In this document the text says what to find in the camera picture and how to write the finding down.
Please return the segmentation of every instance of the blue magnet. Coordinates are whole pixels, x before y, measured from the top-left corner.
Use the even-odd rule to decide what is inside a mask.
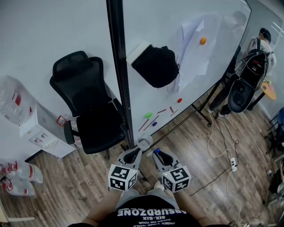
[[[154,153],[159,153],[160,152],[160,149],[157,148],[156,150],[153,151]]]

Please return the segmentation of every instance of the black office chair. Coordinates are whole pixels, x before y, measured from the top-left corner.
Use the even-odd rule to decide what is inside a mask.
[[[68,144],[79,136],[87,154],[106,150],[123,141],[128,130],[124,124],[122,106],[117,99],[111,102],[103,79],[103,61],[88,58],[84,51],[69,54],[53,65],[50,85],[63,98],[73,117],[77,117],[78,132],[71,122],[64,124]]]

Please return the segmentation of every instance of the white paper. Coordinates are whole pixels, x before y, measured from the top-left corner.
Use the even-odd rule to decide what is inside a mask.
[[[184,39],[177,58],[180,74],[176,80],[175,91],[181,92],[196,76],[206,75],[221,20],[219,14],[210,13],[182,25]],[[200,40],[203,37],[206,38],[206,43],[201,45]]]

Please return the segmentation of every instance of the round table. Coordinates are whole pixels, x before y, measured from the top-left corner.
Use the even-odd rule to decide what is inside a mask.
[[[276,100],[276,93],[274,90],[274,87],[272,86],[272,84],[269,84],[268,82],[264,81],[262,83],[262,85],[260,86],[260,89],[262,90],[262,93],[260,94],[259,97],[257,97],[257,99],[248,106],[248,110],[252,110],[253,107],[262,99],[262,97],[264,97],[265,95],[267,95],[268,97],[270,97],[272,100]]]

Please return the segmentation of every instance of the orange ball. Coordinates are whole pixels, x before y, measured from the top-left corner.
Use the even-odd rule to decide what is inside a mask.
[[[201,44],[201,45],[204,45],[205,43],[206,43],[206,38],[205,38],[205,37],[201,38],[200,44]]]

